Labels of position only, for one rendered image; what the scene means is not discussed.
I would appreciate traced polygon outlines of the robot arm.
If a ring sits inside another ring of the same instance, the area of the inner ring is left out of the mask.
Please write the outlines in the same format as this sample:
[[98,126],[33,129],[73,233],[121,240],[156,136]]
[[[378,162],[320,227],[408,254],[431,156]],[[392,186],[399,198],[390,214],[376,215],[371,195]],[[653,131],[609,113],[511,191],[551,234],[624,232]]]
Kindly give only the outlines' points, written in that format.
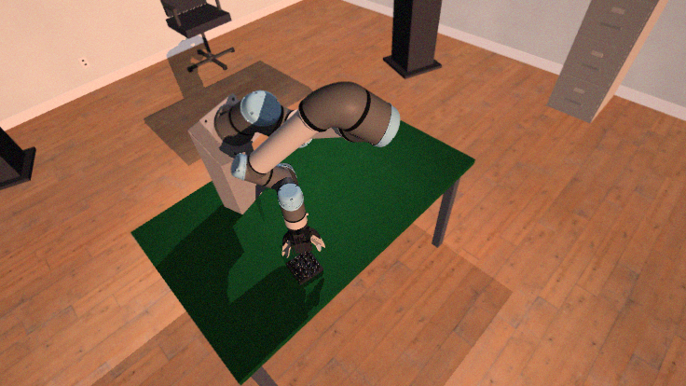
[[296,110],[280,105],[273,94],[257,90],[235,105],[223,106],[213,123],[217,135],[229,145],[245,145],[256,132],[269,136],[249,156],[238,154],[231,173],[242,181],[275,189],[285,225],[301,229],[309,215],[304,196],[294,168],[280,162],[312,139],[343,137],[383,147],[395,137],[400,114],[391,103],[346,81],[314,90]]

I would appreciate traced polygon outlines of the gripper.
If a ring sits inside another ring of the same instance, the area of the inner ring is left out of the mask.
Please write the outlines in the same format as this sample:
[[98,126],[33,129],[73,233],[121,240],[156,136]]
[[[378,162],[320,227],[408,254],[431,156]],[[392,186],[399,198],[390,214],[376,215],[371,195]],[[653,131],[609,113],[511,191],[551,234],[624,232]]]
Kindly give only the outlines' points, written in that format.
[[[306,227],[306,228],[305,228]],[[304,229],[304,235],[303,235],[303,228]],[[290,231],[289,231],[290,230]],[[294,237],[293,236],[298,236]],[[299,236],[300,241],[299,241]],[[294,245],[292,245],[292,243]],[[325,245],[322,241],[322,238],[318,231],[314,228],[311,228],[308,226],[308,221],[306,225],[304,225],[301,229],[289,229],[287,233],[283,236],[282,239],[282,255],[286,255],[288,258],[290,254],[290,249],[292,249],[292,252],[294,254],[294,249],[295,248],[295,253],[304,253],[312,250],[312,244],[314,243],[318,251],[321,251],[322,247],[325,248]],[[290,245],[291,244],[291,245]]]

